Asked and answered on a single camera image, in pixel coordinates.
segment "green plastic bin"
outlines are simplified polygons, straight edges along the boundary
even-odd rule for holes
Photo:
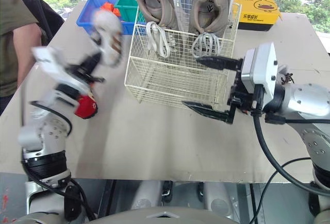
[[[119,9],[123,21],[135,21],[136,12],[138,10],[138,3],[136,0],[117,0],[114,7]]]

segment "table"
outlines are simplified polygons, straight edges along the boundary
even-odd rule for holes
[[[69,63],[77,63],[93,52],[87,33],[75,24],[83,6],[79,3],[49,44],[61,49]],[[94,72],[106,78],[104,84],[95,87],[98,114],[89,120],[72,119],[66,151],[73,177],[266,182],[274,168],[259,147],[251,117],[237,113],[234,124],[228,125],[191,110],[139,104],[129,94],[124,76],[130,39],[123,38],[125,49],[119,67],[100,65]],[[274,41],[279,63],[290,66],[296,82],[313,82],[330,89],[330,58],[305,15],[283,13],[282,20],[268,32],[239,30],[234,57],[243,57],[248,49],[269,41]],[[37,64],[25,84],[25,103],[40,99],[55,85]],[[17,140],[22,96],[20,88],[0,118],[3,172],[23,172]],[[25,104],[25,116],[29,110],[31,107]],[[280,163],[307,156],[299,135],[289,126],[262,126],[270,150]],[[310,162],[287,168],[303,182],[312,179]],[[286,180],[277,176],[274,182]]]

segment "shoelace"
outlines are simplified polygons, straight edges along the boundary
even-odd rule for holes
[[[155,22],[148,22],[145,29],[148,36],[148,50],[153,48],[154,51],[159,52],[162,57],[168,58],[170,56],[170,46],[166,40],[164,29]]]
[[[212,53],[218,56],[220,53],[219,38],[214,33],[202,33],[192,43],[191,50],[194,58],[211,56]]]

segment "wire basket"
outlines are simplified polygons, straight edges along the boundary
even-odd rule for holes
[[[191,6],[192,0],[178,0],[177,17],[183,31],[188,31]],[[233,55],[240,10],[239,4],[233,4],[231,19],[223,38],[219,38],[221,56]],[[148,50],[146,22],[138,9],[125,76],[126,88],[138,101],[181,108],[186,107],[183,100],[196,101],[218,110],[224,104],[228,70],[214,70],[196,62],[191,51],[192,42],[197,38],[195,34],[169,29],[165,29],[165,33],[171,46],[168,58]]]

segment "yellow box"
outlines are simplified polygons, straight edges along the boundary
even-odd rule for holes
[[[238,29],[268,31],[281,16],[274,0],[234,0],[242,6]]]

